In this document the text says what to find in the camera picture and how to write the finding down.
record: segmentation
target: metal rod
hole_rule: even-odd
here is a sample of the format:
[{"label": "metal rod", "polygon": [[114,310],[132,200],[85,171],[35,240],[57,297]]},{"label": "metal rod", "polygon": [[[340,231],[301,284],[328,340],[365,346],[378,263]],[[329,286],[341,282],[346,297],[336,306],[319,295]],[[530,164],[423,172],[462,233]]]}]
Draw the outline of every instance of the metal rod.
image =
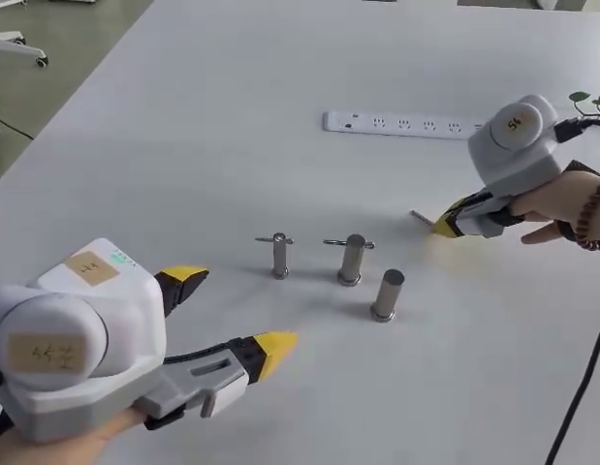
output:
[{"label": "metal rod", "polygon": [[345,254],[342,258],[342,267],[338,271],[338,282],[347,287],[356,286],[360,283],[360,266],[366,246],[366,239],[359,234],[351,234],[347,237]]},{"label": "metal rod", "polygon": [[289,268],[287,268],[287,236],[282,232],[273,235],[273,269],[271,274],[276,279],[284,279],[289,275]]},{"label": "metal rod", "polygon": [[395,316],[395,305],[405,276],[397,269],[389,269],[379,288],[377,300],[370,306],[370,316],[379,323],[387,323]]},{"label": "metal rod", "polygon": [[435,223],[433,223],[431,220],[429,220],[425,215],[419,213],[416,210],[411,210],[409,212],[410,215],[412,215],[414,218],[419,219],[420,221],[422,221],[423,223],[425,223],[426,225],[429,225],[431,227],[435,226]]}]

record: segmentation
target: finger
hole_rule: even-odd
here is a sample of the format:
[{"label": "finger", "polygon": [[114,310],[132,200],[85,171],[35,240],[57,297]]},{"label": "finger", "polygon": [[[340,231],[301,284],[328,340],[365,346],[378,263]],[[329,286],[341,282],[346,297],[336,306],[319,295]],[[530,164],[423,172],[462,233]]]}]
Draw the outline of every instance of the finger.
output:
[{"label": "finger", "polygon": [[146,415],[136,409],[127,409],[108,422],[100,431],[100,436],[109,440],[128,429],[144,423]]},{"label": "finger", "polygon": [[530,221],[533,223],[547,223],[552,220],[552,218],[548,218],[541,213],[537,213],[536,211],[530,211],[524,215],[525,221]]},{"label": "finger", "polygon": [[525,216],[535,210],[536,199],[533,192],[519,196],[509,205],[514,216]]},{"label": "finger", "polygon": [[562,234],[558,229],[558,225],[556,223],[551,223],[540,230],[526,234],[521,238],[521,242],[524,244],[542,244],[551,240],[560,239],[561,237]]}]

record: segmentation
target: hand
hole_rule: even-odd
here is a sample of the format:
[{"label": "hand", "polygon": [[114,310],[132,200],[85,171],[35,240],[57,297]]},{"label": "hand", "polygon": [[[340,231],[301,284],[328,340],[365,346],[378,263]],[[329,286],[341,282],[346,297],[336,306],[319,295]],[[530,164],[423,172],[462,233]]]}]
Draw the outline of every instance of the hand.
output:
[{"label": "hand", "polygon": [[[550,222],[521,238],[524,244],[539,244],[562,237],[555,220],[565,221],[575,230],[584,204],[600,184],[600,176],[586,171],[566,171],[554,181],[519,196],[511,212],[526,221]],[[589,236],[600,240],[600,205],[590,226]]]},{"label": "hand", "polygon": [[144,420],[128,409],[95,431],[48,444],[29,443],[10,429],[0,436],[0,465],[92,465],[112,438]]}]

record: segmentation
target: bracelet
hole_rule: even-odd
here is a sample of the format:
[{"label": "bracelet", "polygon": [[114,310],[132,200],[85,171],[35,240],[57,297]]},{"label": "bracelet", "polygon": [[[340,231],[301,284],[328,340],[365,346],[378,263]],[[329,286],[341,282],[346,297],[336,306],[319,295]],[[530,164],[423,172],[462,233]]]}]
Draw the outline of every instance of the bracelet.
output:
[{"label": "bracelet", "polygon": [[597,190],[588,198],[588,202],[584,205],[580,217],[578,219],[578,226],[575,229],[575,240],[580,247],[591,252],[600,251],[600,240],[589,240],[588,234],[590,232],[590,222],[597,212],[600,205],[600,186]]}]

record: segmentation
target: electrical outlet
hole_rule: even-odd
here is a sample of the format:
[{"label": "electrical outlet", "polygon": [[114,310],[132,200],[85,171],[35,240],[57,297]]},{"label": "electrical outlet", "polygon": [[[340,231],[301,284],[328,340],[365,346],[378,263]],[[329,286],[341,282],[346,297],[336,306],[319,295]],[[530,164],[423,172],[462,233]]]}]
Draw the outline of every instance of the electrical outlet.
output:
[{"label": "electrical outlet", "polygon": [[467,140],[483,127],[480,121],[418,114],[328,111],[324,129],[338,133],[379,134],[411,138]]},{"label": "electrical outlet", "polygon": [[435,126],[435,121],[433,119],[423,121],[423,129],[429,133],[436,131],[437,127]]}]

